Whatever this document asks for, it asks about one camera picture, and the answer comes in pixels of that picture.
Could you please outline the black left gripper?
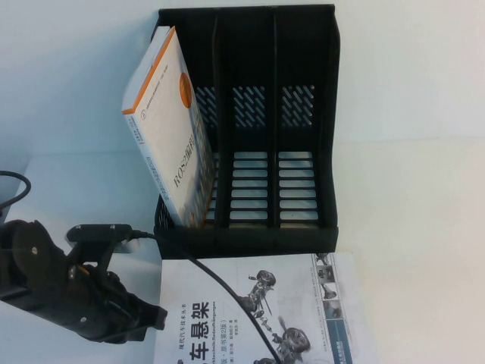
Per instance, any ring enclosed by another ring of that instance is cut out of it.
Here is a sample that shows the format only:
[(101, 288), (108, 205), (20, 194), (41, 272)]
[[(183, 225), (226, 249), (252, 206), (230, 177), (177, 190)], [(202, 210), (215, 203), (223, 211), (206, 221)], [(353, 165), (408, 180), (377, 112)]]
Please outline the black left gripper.
[(162, 331), (167, 311), (129, 293), (111, 271), (70, 267), (22, 297), (22, 310), (90, 341), (141, 342), (147, 328)]

